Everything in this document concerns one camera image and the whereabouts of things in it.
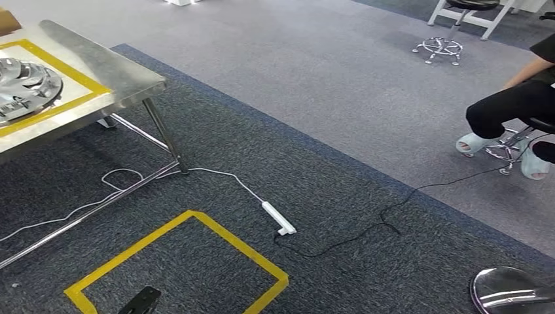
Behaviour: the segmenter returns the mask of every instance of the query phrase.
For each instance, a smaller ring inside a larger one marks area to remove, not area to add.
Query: slipper
[[[515,145],[521,152],[520,171],[529,179],[543,180],[549,172],[549,163],[534,154],[532,148],[528,147],[530,141],[530,139],[524,139]]]
[[[474,154],[475,152],[481,150],[482,148],[488,145],[496,144],[496,142],[500,138],[501,137],[498,137],[497,139],[483,139],[474,133],[469,133],[461,137],[460,139],[458,139],[457,143],[455,144],[455,148],[457,148],[457,150],[462,152],[463,154]],[[466,145],[468,145],[470,149],[469,150],[463,149],[463,147],[461,146],[461,143],[465,143]]]

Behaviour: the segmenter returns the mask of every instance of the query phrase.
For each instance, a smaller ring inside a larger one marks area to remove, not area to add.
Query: cord
[[[119,187],[117,187],[117,186],[115,186],[115,185],[113,185],[112,183],[110,183],[110,182],[107,181],[107,177],[108,177],[109,175],[111,175],[111,174],[113,174],[113,173],[116,173],[116,172],[118,172],[118,171],[129,171],[129,172],[132,172],[132,173],[135,173],[136,175],[138,175],[139,178],[140,178],[140,181],[142,181],[142,180],[144,179],[144,176],[143,176],[140,172],[138,172],[138,171],[136,171],[136,170],[126,169],[126,168],[114,169],[114,170],[112,170],[112,171],[110,171],[110,172],[104,174],[104,175],[102,176],[102,178],[100,179],[100,181],[102,181],[102,183],[104,183],[104,184],[106,184],[107,186],[110,186],[111,188],[113,188],[114,190],[116,190],[116,192],[113,192],[113,193],[109,194],[108,196],[106,196],[105,198],[103,198],[101,201],[95,201],[94,203],[89,203],[89,204],[83,205],[83,206],[81,206],[81,207],[78,207],[78,208],[74,209],[72,212],[70,212],[70,213],[69,213],[67,216],[65,216],[64,218],[48,220],[48,221],[44,221],[44,222],[39,222],[39,223],[37,223],[37,224],[31,224],[31,225],[29,225],[29,226],[21,227],[21,228],[17,229],[16,231],[12,232],[11,234],[9,234],[9,235],[7,235],[7,236],[1,238],[1,239],[0,239],[0,242],[5,241],[5,240],[7,240],[7,239],[9,239],[9,238],[11,238],[11,237],[13,237],[13,236],[15,236],[16,234],[20,233],[21,231],[26,230],[26,229],[32,229],[32,228],[36,228],[36,227],[38,227],[38,226],[43,226],[43,225],[45,225],[45,224],[52,224],[52,223],[55,223],[55,222],[65,221],[65,220],[71,218],[71,216],[73,216],[75,213],[77,213],[78,211],[80,211],[80,210],[82,210],[82,209],[85,209],[85,208],[90,207],[90,206],[95,206],[95,205],[101,204],[101,203],[103,203],[103,202],[105,202],[105,201],[107,201],[107,200],[110,200],[110,199],[112,199],[112,198],[118,196],[119,194],[125,192],[125,191],[127,190],[126,188],[119,188]],[[257,200],[259,200],[261,203],[264,203],[264,200],[263,200],[262,198],[260,198],[258,195],[256,195],[250,188],[248,188],[246,185],[244,185],[243,182],[241,182],[241,180],[239,180],[239,177],[237,177],[236,175],[234,175],[234,174],[232,174],[232,173],[221,172],[221,171],[215,171],[215,170],[210,170],[210,169],[205,169],[205,168],[193,168],[193,169],[189,169],[189,171],[207,171],[207,172],[211,172],[211,173],[217,173],[217,174],[220,174],[220,175],[228,175],[228,176],[230,176],[230,177],[233,177],[233,178],[235,178],[235,180],[237,180],[237,182],[239,182],[239,184],[240,184],[243,188],[245,188],[247,191],[249,191],[249,193],[252,194]],[[180,172],[181,172],[181,171],[178,170],[178,171],[172,171],[172,172],[169,172],[169,173],[165,173],[165,174],[163,174],[163,175],[158,176],[156,179],[165,178],[165,177],[167,177],[167,176],[169,176],[169,175],[174,175],[174,174],[180,173]]]
[[[234,175],[233,173],[227,173],[227,172],[222,172],[222,171],[215,171],[215,170],[210,170],[210,169],[206,169],[206,168],[192,168],[192,169],[188,169],[189,171],[206,171],[206,172],[211,172],[211,173],[216,173],[219,175],[227,175],[229,177],[233,177],[235,178],[235,180],[247,191],[249,191],[249,193],[254,196],[257,200],[259,200],[261,203],[264,203],[264,200],[262,198],[260,198],[258,195],[256,195],[256,193],[254,193],[250,188],[248,188],[246,185],[243,184],[243,182],[241,182],[241,180],[239,180],[239,177],[237,177],[236,175]],[[177,171],[173,171],[164,175],[159,176],[157,179],[161,179],[164,177],[167,177],[168,175],[174,175],[176,173],[180,173],[180,170]]]
[[[532,139],[532,140],[528,143],[528,145],[526,145],[526,148],[520,153],[520,155],[518,155],[518,157],[517,157],[516,159],[520,159],[520,157],[530,148],[530,145],[532,144],[532,142],[534,142],[535,140],[537,140],[537,139],[539,139],[539,138],[541,138],[541,137],[547,136],[547,135],[550,135],[550,134],[540,135],[540,136],[535,137],[534,139]],[[339,246],[341,246],[341,245],[344,245],[344,244],[347,244],[347,243],[350,243],[350,242],[353,242],[353,241],[356,241],[356,240],[362,238],[368,231],[370,231],[371,229],[373,229],[373,228],[375,228],[375,227],[378,227],[378,226],[386,226],[386,227],[388,227],[389,229],[393,230],[397,235],[401,236],[401,232],[399,231],[399,229],[397,229],[394,225],[392,225],[392,224],[390,224],[390,223],[388,223],[388,222],[386,221],[386,219],[385,219],[385,214],[387,213],[388,210],[390,210],[390,209],[392,209],[392,208],[395,208],[395,207],[397,207],[397,206],[402,206],[402,205],[406,204],[406,203],[410,200],[410,198],[411,198],[417,191],[419,191],[419,190],[421,190],[421,189],[423,189],[423,188],[429,188],[429,187],[432,187],[432,186],[446,186],[446,185],[455,184],[455,183],[458,183],[458,182],[461,182],[461,181],[464,181],[464,180],[467,180],[467,179],[470,179],[470,178],[473,178],[473,177],[477,177],[477,176],[479,176],[479,175],[483,175],[483,174],[485,174],[485,173],[489,173],[489,172],[493,172],[493,171],[497,171],[497,170],[503,169],[503,168],[505,168],[505,167],[507,167],[507,166],[509,166],[509,164],[507,164],[507,165],[505,165],[505,166],[503,166],[503,167],[498,167],[498,168],[495,168],[495,169],[491,169],[491,170],[487,170],[487,171],[482,171],[482,172],[479,172],[479,173],[475,173],[475,174],[473,174],[473,175],[469,175],[468,177],[456,179],[456,180],[453,180],[453,181],[448,182],[448,183],[427,184],[427,185],[423,185],[423,186],[414,188],[414,189],[412,189],[412,191],[407,195],[407,197],[405,197],[405,199],[404,199],[403,201],[400,201],[399,203],[395,203],[395,204],[389,205],[389,206],[387,206],[387,207],[384,207],[382,210],[380,210],[380,212],[379,212],[378,215],[379,215],[379,217],[380,217],[381,222],[379,222],[379,223],[377,223],[377,224],[373,224],[373,225],[369,226],[368,228],[364,229],[362,232],[359,232],[356,236],[351,237],[351,238],[349,238],[349,239],[347,239],[347,240],[344,240],[344,241],[335,243],[335,244],[333,244],[333,245],[327,247],[326,249],[324,249],[323,251],[321,251],[320,253],[317,253],[317,254],[307,254],[307,253],[303,253],[303,252],[301,252],[300,250],[298,250],[298,249],[296,249],[296,248],[294,248],[294,247],[292,247],[292,246],[282,244],[282,243],[280,243],[280,242],[278,241],[279,235],[277,235],[277,234],[274,236],[274,243],[275,243],[277,246],[283,247],[283,248],[286,248],[286,249],[289,249],[290,251],[293,251],[294,253],[296,253],[296,254],[298,254],[298,255],[300,255],[300,256],[307,257],[307,258],[315,258],[315,257],[322,256],[322,255],[326,254],[327,252],[331,251],[332,249],[334,249],[334,248],[336,248],[336,247],[339,247]]]
[[[109,175],[111,175],[112,173],[118,172],[118,171],[129,171],[129,172],[132,172],[132,173],[136,173],[137,175],[139,175],[139,177],[141,178],[141,180],[144,179],[143,175],[140,174],[138,171],[135,171],[135,170],[132,170],[132,169],[125,169],[125,168],[114,169],[114,170],[112,170],[112,171],[106,173],[105,175],[103,175],[102,178],[100,179],[100,181],[102,181],[102,183],[104,183],[104,184],[110,186],[111,188],[114,188],[114,189],[116,190],[116,192],[113,192],[112,194],[106,196],[106,197],[105,197],[103,200],[101,200],[101,201],[95,201],[94,203],[89,203],[89,204],[83,205],[83,206],[81,206],[81,207],[78,207],[78,208],[74,209],[72,212],[70,212],[70,213],[69,213],[67,216],[65,216],[64,218],[59,218],[59,219],[53,219],[53,220],[43,221],[43,222],[39,222],[38,224],[31,224],[31,225],[29,225],[29,226],[21,227],[21,228],[17,229],[16,231],[12,232],[11,234],[9,234],[9,235],[7,235],[7,236],[1,238],[1,239],[0,239],[0,242],[6,241],[7,239],[9,239],[9,238],[15,236],[16,234],[18,234],[18,233],[20,233],[21,231],[26,230],[26,229],[31,229],[31,228],[35,228],[35,227],[38,227],[38,226],[43,226],[43,225],[45,225],[45,224],[52,224],[52,223],[54,223],[54,222],[65,221],[65,220],[69,219],[71,216],[73,216],[76,212],[78,212],[78,211],[80,211],[80,210],[82,210],[82,209],[85,209],[85,208],[87,208],[87,207],[91,207],[91,206],[95,206],[95,205],[101,204],[101,203],[103,203],[103,202],[105,202],[105,201],[107,201],[107,200],[109,200],[109,199],[111,199],[111,198],[114,198],[114,197],[116,197],[117,195],[123,193],[126,189],[119,188],[119,187],[117,187],[117,186],[111,184],[110,182],[106,181],[106,178],[107,178]]]

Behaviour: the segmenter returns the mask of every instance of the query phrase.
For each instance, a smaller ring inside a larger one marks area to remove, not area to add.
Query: yellow tape
[[[106,94],[110,92],[110,89],[103,86],[102,84],[96,82],[90,77],[87,77],[85,74],[77,71],[76,69],[72,68],[68,64],[64,63],[62,60],[54,57],[52,54],[49,54],[47,51],[43,50],[41,47],[37,46],[36,44],[31,43],[27,39],[22,39],[20,41],[12,41],[11,43],[0,44],[0,50],[6,49],[12,46],[21,46],[25,48],[27,51],[31,52],[38,58],[42,59],[44,62],[51,65],[53,68],[58,70],[59,72],[67,75],[68,77],[72,78],[74,81],[78,82],[79,84],[83,85],[91,92],[85,96],[80,98],[74,99],[72,101],[68,101],[63,105],[56,106],[47,110],[43,113],[35,114],[34,116],[30,116],[29,118],[25,118],[21,121],[18,121],[14,124],[9,126],[5,126],[4,128],[0,128],[0,137],[18,131],[20,129],[24,129],[30,125],[33,125],[37,122],[46,120],[51,116],[55,116],[58,113],[62,113],[68,109],[81,105],[97,96],[102,94]]]
[[[64,291],[65,294],[84,314],[98,314],[94,305],[83,294],[83,289],[90,286],[100,277],[104,276],[106,273],[113,270],[119,264],[125,262],[129,257],[144,249],[147,245],[156,241],[159,237],[174,229],[190,217],[197,218],[200,222],[205,224],[208,228],[221,236],[224,240],[228,241],[229,244],[239,250],[239,252],[252,259],[253,262],[258,264],[260,267],[262,267],[264,270],[266,270],[277,279],[277,282],[262,296],[260,296],[260,298],[258,298],[255,303],[249,306],[243,312],[243,314],[260,313],[289,284],[289,276],[283,270],[279,269],[271,261],[260,255],[260,253],[255,251],[245,242],[241,241],[234,234],[223,228],[220,224],[215,222],[205,213],[201,213],[198,211],[185,211],[183,214],[179,215],[153,233],[147,235],[143,239],[139,240],[137,243],[133,244],[129,249],[126,249],[116,257],[112,258],[108,263],[100,266],[90,275],[87,275],[85,278],[71,285]]]

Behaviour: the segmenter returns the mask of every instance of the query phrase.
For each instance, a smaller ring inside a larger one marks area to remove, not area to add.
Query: black shirt
[[[555,34],[547,37],[539,43],[530,47],[530,50],[540,58],[555,63]],[[531,80],[540,80],[548,84],[555,83],[555,67],[545,69],[534,75]]]

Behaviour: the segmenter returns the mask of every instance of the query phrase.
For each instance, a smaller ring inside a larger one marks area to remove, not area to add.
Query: white stand
[[[499,14],[495,17],[493,21],[486,20],[485,18],[477,18],[476,16],[474,16],[474,13],[476,13],[476,11],[471,11],[468,15],[465,16],[463,22],[485,27],[487,30],[483,34],[481,39],[483,41],[487,41],[490,35],[492,34],[493,30],[497,27],[501,19],[507,14],[510,8],[515,7],[515,10],[513,11],[513,13],[517,13],[518,10],[524,9],[524,3],[525,2],[528,3],[528,1],[534,1],[534,3],[536,2],[545,3],[545,0],[506,0],[504,1],[505,5],[503,6],[503,9],[501,9],[501,12],[499,12]],[[445,16],[447,18],[452,18],[453,20],[458,20],[461,17],[461,13],[445,9],[444,8],[445,4],[446,4],[446,0],[438,1],[437,6],[435,7],[435,10],[432,13],[432,16],[428,21],[429,26],[434,25],[435,19],[437,18],[438,15]]]

